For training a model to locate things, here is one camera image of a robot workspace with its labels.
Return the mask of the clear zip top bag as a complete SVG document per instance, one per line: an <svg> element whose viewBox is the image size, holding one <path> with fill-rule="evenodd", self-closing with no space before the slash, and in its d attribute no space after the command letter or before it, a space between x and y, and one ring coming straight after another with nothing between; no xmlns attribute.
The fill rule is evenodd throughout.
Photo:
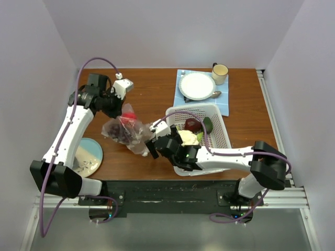
<svg viewBox="0 0 335 251"><path fill-rule="evenodd" d="M143 123L138 119L131 104L125 104L120 116L102 126L102 135L125 145L134 154L146 157L149 150L145 141L152 137L151 126L152 123Z"/></svg>

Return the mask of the fake dark red fruit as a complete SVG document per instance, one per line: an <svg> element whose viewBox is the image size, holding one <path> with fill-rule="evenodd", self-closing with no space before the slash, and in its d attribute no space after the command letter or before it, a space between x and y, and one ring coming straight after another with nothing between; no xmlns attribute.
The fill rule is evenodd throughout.
<svg viewBox="0 0 335 251"><path fill-rule="evenodd" d="M197 119L188 118L185 121L184 129L191 132L198 132L202 129L202 125Z"/></svg>

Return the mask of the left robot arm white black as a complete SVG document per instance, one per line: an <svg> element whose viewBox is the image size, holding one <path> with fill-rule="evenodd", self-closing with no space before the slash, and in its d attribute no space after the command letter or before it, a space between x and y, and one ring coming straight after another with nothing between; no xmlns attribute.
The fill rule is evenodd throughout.
<svg viewBox="0 0 335 251"><path fill-rule="evenodd" d="M90 74L86 85L70 95L66 115L51 147L40 161L32 161L30 172L41 193L63 198L90 196L96 205L108 200L102 181L84 178L73 170L75 153L88 125L97 112L110 118L121 115L126 93L133 82L121 78L108 86L110 79Z"/></svg>

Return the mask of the fake white cauliflower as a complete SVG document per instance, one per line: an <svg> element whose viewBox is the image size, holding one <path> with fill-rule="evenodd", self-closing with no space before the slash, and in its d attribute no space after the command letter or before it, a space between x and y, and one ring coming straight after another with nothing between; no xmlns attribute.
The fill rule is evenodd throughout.
<svg viewBox="0 0 335 251"><path fill-rule="evenodd" d="M188 145L200 145L200 142L203 138L204 133L193 133L189 130L179 130L178 131L181 139L182 139L182 146L188 146Z"/></svg>

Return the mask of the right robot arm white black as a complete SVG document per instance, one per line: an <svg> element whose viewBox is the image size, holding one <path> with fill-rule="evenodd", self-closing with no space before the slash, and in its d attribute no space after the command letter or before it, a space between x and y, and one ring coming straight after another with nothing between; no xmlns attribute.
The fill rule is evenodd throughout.
<svg viewBox="0 0 335 251"><path fill-rule="evenodd" d="M173 167L185 172L206 175L222 170L249 172L237 181L233 195L228 198L238 205L246 205L263 189L284 190L287 157L263 141L239 149L214 149L198 144L186 145L175 126L154 129L146 140L153 158L163 156Z"/></svg>

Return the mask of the fake red apple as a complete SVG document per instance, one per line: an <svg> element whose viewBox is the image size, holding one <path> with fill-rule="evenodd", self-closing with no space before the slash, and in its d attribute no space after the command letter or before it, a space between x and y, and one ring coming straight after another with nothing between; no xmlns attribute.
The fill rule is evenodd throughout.
<svg viewBox="0 0 335 251"><path fill-rule="evenodd" d="M120 116L120 122L125 126L133 127L136 121L137 121L137 116L133 112L124 112Z"/></svg>

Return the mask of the fake green pepper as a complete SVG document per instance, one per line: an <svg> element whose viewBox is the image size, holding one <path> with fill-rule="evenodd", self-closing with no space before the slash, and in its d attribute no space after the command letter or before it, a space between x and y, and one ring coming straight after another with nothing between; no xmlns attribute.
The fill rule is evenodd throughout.
<svg viewBox="0 0 335 251"><path fill-rule="evenodd" d="M203 119L203 123L204 123L204 126L205 126L206 133L210 134L213 130L213 123L212 123L211 119L209 117L205 117Z"/></svg>

